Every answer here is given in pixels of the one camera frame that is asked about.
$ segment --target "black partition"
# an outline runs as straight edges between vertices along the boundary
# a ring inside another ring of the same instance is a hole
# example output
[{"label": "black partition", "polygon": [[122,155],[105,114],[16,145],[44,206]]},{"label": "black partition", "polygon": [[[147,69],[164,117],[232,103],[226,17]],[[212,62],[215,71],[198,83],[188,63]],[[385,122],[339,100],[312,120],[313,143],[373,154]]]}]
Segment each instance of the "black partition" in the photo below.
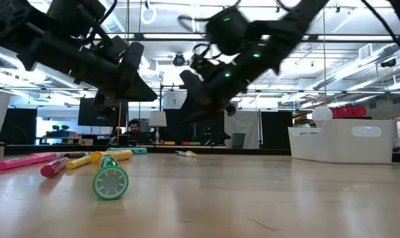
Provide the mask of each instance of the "black partition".
[{"label": "black partition", "polygon": [[292,112],[261,112],[263,149],[291,149]]},{"label": "black partition", "polygon": [[184,141],[192,141],[194,138],[194,126],[183,124],[179,109],[165,109],[167,133],[170,141],[180,144]]},{"label": "black partition", "polygon": [[205,144],[209,140],[213,140],[215,144],[223,144],[224,132],[225,115],[223,112],[216,117],[195,123],[195,141],[202,144]]},{"label": "black partition", "polygon": [[36,109],[7,109],[0,132],[0,141],[9,145],[34,145],[36,114]]}]

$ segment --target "camera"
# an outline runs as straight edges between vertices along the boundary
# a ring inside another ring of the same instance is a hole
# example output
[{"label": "camera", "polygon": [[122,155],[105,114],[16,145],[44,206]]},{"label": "camera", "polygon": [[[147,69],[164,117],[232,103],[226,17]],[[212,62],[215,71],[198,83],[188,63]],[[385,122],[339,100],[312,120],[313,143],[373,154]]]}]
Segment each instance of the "camera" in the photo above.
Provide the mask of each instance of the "camera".
[{"label": "camera", "polygon": [[391,60],[380,63],[381,67],[393,67],[395,65],[397,65],[396,59],[391,59]]},{"label": "camera", "polygon": [[175,58],[173,58],[173,65],[174,66],[182,66],[185,64],[184,55],[181,53],[177,53]]}]

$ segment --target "red object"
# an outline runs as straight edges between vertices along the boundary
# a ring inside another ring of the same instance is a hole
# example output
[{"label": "red object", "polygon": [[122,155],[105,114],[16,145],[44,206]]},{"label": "red object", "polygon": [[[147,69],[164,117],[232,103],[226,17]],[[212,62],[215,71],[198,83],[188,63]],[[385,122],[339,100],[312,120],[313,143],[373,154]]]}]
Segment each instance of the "red object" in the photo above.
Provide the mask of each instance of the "red object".
[{"label": "red object", "polygon": [[17,167],[33,165],[35,163],[41,163],[56,158],[56,153],[41,153],[37,155],[31,155],[24,159],[11,159],[8,161],[0,162],[0,170],[13,169]]},{"label": "red object", "polygon": [[341,108],[332,108],[333,119],[367,116],[364,106],[344,106]]},{"label": "red object", "polygon": [[44,177],[51,177],[56,173],[60,172],[64,167],[66,162],[68,162],[68,158],[62,158],[56,161],[52,161],[41,168],[41,175]]}]

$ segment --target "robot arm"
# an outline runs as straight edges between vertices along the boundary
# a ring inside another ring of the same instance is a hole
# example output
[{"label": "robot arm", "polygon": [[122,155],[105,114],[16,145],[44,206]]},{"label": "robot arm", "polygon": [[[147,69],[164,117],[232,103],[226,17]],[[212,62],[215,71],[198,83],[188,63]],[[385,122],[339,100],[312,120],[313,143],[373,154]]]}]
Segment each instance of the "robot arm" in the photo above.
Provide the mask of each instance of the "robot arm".
[{"label": "robot arm", "polygon": [[[238,54],[232,62],[214,65],[194,55],[191,71],[180,74],[188,96],[181,108],[187,122],[197,122],[218,115],[230,107],[230,100],[245,90],[268,69],[279,74],[282,60],[301,42],[312,20],[329,0],[302,0],[280,20],[258,20],[249,23],[236,5],[207,19],[206,38],[229,56]],[[391,0],[395,10],[400,0]],[[264,44],[263,35],[270,35]]]},{"label": "robot arm", "polygon": [[143,45],[110,38],[100,26],[111,11],[98,0],[54,0],[46,14],[27,0],[0,0],[0,46],[16,52],[27,71],[39,62],[98,88],[100,97],[154,101],[138,75]]}]

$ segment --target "white curtain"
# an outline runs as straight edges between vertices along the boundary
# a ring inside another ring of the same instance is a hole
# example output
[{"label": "white curtain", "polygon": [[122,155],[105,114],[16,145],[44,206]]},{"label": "white curtain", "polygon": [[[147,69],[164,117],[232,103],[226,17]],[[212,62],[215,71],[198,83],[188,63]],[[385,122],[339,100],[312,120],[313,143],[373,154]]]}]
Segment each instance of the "white curtain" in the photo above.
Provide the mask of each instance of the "white curtain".
[{"label": "white curtain", "polygon": [[225,132],[245,133],[244,149],[259,149],[259,115],[258,112],[237,111],[235,115],[225,113]]}]

